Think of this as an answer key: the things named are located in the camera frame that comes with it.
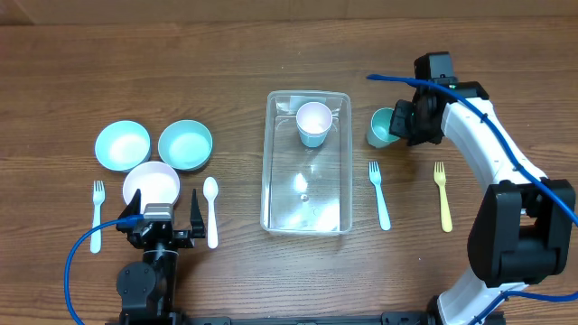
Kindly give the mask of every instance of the fork handle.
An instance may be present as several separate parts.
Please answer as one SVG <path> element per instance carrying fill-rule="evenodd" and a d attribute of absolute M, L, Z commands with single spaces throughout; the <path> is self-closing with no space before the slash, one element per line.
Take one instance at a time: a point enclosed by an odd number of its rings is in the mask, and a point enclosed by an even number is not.
<path fill-rule="evenodd" d="M 375 185 L 375 187 L 376 197 L 378 198 L 379 226 L 383 230 L 389 230 L 391 229 L 391 221 L 389 220 L 389 213 L 387 213 L 386 201 L 383 198 L 381 185 Z"/>
<path fill-rule="evenodd" d="M 92 219 L 92 227 L 100 225 L 100 205 L 94 207 L 94 218 Z M 96 254 L 100 252 L 102 246 L 102 232 L 100 230 L 94 232 L 90 237 L 90 252 Z"/>
<path fill-rule="evenodd" d="M 450 215 L 448 197 L 445 194 L 445 186 L 440 186 L 440 214 L 442 216 L 442 230 L 445 232 L 452 231 L 452 216 Z"/>

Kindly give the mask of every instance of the white cup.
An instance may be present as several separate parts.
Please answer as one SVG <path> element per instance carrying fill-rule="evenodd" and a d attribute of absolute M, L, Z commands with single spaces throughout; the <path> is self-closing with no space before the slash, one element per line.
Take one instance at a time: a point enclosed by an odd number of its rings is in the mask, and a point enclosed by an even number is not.
<path fill-rule="evenodd" d="M 297 129 L 301 142 L 310 148 L 322 145 L 329 133 L 333 116 L 322 103 L 307 103 L 297 111 Z"/>

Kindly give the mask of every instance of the light blue cup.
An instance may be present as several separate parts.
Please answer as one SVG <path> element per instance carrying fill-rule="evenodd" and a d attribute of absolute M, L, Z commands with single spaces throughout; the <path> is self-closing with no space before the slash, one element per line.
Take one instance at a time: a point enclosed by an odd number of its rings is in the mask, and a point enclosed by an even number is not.
<path fill-rule="evenodd" d="M 137 122 L 118 121 L 100 132 L 94 152 L 105 168 L 130 172 L 151 158 L 151 136 Z"/>
<path fill-rule="evenodd" d="M 209 129 L 200 122 L 182 120 L 164 129 L 159 138 L 159 155 L 174 169 L 194 171 L 210 157 L 213 138 Z"/>
<path fill-rule="evenodd" d="M 393 108 L 380 108 L 371 117 L 367 138 L 368 143 L 377 149 L 385 148 L 399 140 L 399 137 L 389 133 L 389 124 L 393 114 Z"/>

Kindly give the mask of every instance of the white fork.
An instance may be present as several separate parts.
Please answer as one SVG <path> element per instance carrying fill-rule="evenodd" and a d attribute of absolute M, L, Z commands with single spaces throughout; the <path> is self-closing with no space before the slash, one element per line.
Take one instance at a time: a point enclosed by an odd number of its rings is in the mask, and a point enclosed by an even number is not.
<path fill-rule="evenodd" d="M 100 206 L 105 201 L 105 183 L 103 181 L 94 181 L 94 190 L 92 191 L 92 202 L 94 202 L 94 218 L 92 227 L 100 225 Z M 100 252 L 102 245 L 102 233 L 97 231 L 90 237 L 90 252 L 96 254 Z"/>
<path fill-rule="evenodd" d="M 387 213 L 386 201 L 383 199 L 381 191 L 381 172 L 378 162 L 369 162 L 369 180 L 376 187 L 376 197 L 378 198 L 379 225 L 383 230 L 391 229 L 389 213 Z"/>

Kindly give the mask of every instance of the cable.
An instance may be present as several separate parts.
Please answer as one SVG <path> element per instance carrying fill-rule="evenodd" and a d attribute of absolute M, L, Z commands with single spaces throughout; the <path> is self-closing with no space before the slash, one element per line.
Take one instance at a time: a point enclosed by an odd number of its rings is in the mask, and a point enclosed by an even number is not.
<path fill-rule="evenodd" d="M 76 253 L 77 249 L 79 249 L 80 244 L 82 244 L 82 242 L 84 242 L 84 240 L 86 238 L 90 237 L 90 235 L 92 235 L 92 233 L 94 233 L 94 232 L 96 232 L 102 228 L 106 228 L 106 227 L 118 225 L 118 224 L 123 224 L 123 223 L 129 224 L 129 225 L 134 225 L 136 223 L 136 221 L 138 221 L 139 219 L 142 219 L 142 218 L 143 218 L 142 215 L 134 215 L 134 216 L 129 216 L 126 218 L 121 218 L 118 220 L 112 220 L 112 221 L 108 221 L 108 222 L 105 222 L 103 224 L 100 224 L 99 226 L 92 228 L 87 233 L 82 235 L 80 237 L 80 239 L 76 242 L 76 244 L 74 244 L 74 246 L 70 250 L 69 257 L 66 259 L 66 265 L 64 266 L 64 300 L 66 301 L 66 307 L 69 309 L 70 316 L 72 317 L 72 319 L 74 321 L 76 321 L 77 324 L 84 325 L 82 320 L 80 320 L 79 315 L 77 315 L 77 313 L 74 311 L 74 308 L 72 307 L 72 301 L 70 300 L 70 264 L 72 263 L 72 257 L 74 257 L 74 254 Z"/>
<path fill-rule="evenodd" d="M 539 181 L 536 177 L 530 174 L 524 166 L 517 160 L 516 156 L 512 152 L 512 149 L 509 147 L 508 142 L 504 135 L 499 131 L 499 129 L 494 125 L 486 115 L 481 113 L 477 107 L 475 107 L 468 99 L 463 97 L 462 95 L 456 93 L 455 91 L 450 90 L 449 88 L 440 86 L 433 82 L 420 80 L 420 79 L 413 79 L 413 78 L 400 78 L 400 77 L 389 77 L 389 76 L 381 76 L 378 74 L 371 74 L 367 76 L 369 80 L 378 80 L 378 81 L 394 81 L 394 82 L 403 82 L 411 87 L 417 88 L 419 86 L 425 86 L 429 88 L 433 88 L 439 92 L 442 92 L 458 101 L 460 101 L 463 105 L 465 105 L 473 114 L 478 116 L 486 125 L 489 127 L 489 130 L 496 136 L 498 139 L 499 144 L 504 150 L 504 153 L 512 162 L 514 167 L 518 172 L 520 172 L 527 180 L 529 180 L 532 184 L 534 184 L 538 189 L 540 189 L 550 200 L 552 200 L 563 212 L 564 214 L 576 225 L 578 226 L 578 218 L 576 214 L 568 207 L 552 190 L 548 189 L 541 181 Z M 530 292 L 520 292 L 520 291 L 505 291 L 502 292 L 491 304 L 483 310 L 480 315 L 474 317 L 474 319 L 470 322 L 470 325 L 481 324 L 481 322 L 488 317 L 488 315 L 496 309 L 504 300 L 508 297 L 524 297 L 528 299 L 534 299 L 544 302 L 572 302 L 578 300 L 578 292 L 564 295 L 564 296 L 550 296 L 544 294 L 537 294 L 537 293 L 530 293 Z"/>

